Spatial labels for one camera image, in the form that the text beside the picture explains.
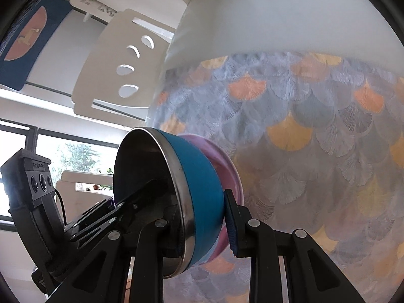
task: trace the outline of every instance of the yellow ginkgo leaf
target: yellow ginkgo leaf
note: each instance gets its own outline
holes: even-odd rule
[[[353,93],[353,96],[355,97],[356,101],[358,101],[358,103],[368,111],[379,113],[383,109],[383,96],[374,92],[370,88],[368,81],[366,81],[365,85],[359,90],[356,90]]]
[[[201,62],[203,68],[215,69],[221,67],[227,59],[227,56],[209,59]]]
[[[236,167],[238,176],[240,177],[241,180],[241,184],[243,186],[243,191],[247,192],[248,190],[250,190],[250,188],[253,187],[254,182],[257,179],[257,176],[254,175],[253,173],[249,173],[247,172],[242,166],[241,163],[238,160],[239,158],[237,157],[237,155],[234,155],[232,162],[234,164],[234,166]]]
[[[311,55],[320,63],[328,64],[329,66],[339,65],[342,61],[341,57],[330,56],[329,54],[315,54],[311,53]]]
[[[404,256],[404,242],[397,247],[397,258],[400,259]]]
[[[364,216],[374,217],[380,215],[386,208],[388,195],[377,183],[376,177],[365,189],[357,194],[358,209]]]
[[[404,168],[404,138],[402,134],[397,142],[390,147],[390,153],[395,163]]]
[[[237,99],[252,100],[264,93],[266,87],[265,81],[256,81],[246,73],[237,82],[229,84],[229,92]]]
[[[165,103],[167,98],[168,98],[168,92],[165,91],[161,92],[157,98],[157,106],[160,106],[161,104]]]
[[[305,128],[298,124],[290,112],[279,124],[267,127],[267,133],[272,143],[289,152],[307,146],[312,138],[312,132],[312,128]]]
[[[331,253],[338,244],[337,241],[328,238],[325,231],[325,226],[322,226],[319,231],[312,235],[312,238],[317,242],[317,244],[321,246],[321,248],[326,253]]]
[[[177,116],[173,114],[160,126],[160,129],[171,134],[180,134],[185,131],[185,124],[181,123]]]

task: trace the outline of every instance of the chair backrest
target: chair backrest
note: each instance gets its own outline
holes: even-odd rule
[[[147,22],[156,32],[174,29],[134,10],[118,12],[101,33],[75,84],[72,101],[77,115],[129,127],[136,118],[95,108],[94,100],[123,107],[149,107],[158,84],[168,38],[134,22]]]
[[[67,222],[76,219],[90,207],[99,201],[108,199],[112,196],[112,191],[93,191],[77,190],[76,183],[93,183],[97,185],[112,186],[112,175],[92,174],[84,172],[64,171],[62,178],[56,182],[56,189],[59,191],[66,212]],[[57,207],[62,214],[60,201],[57,198]]]

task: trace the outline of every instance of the wall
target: wall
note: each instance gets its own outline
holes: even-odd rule
[[[16,232],[0,230],[0,270],[20,303],[43,303],[45,295],[31,280],[34,262]]]
[[[119,144],[126,130],[0,98],[0,117],[51,131]]]

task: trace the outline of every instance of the ginkgo leaf pattern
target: ginkgo leaf pattern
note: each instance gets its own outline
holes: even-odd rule
[[[246,73],[237,82],[229,84],[230,94],[240,100],[253,100],[258,98],[266,89],[265,81],[256,81]]]
[[[379,113],[383,109],[383,96],[374,92],[367,82],[360,89],[356,90],[353,95],[359,104],[367,111]]]
[[[168,70],[148,125],[213,140],[252,216],[308,231],[367,303],[404,278],[404,78],[352,58],[241,53]],[[164,281],[165,303],[247,303],[229,248]]]

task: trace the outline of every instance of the camera lens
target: camera lens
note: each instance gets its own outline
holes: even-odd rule
[[[41,182],[41,187],[42,187],[43,191],[46,192],[46,180],[42,174],[39,175],[39,181]]]
[[[34,191],[37,193],[38,192],[38,182],[36,182],[35,178],[32,176],[31,177],[31,185]]]

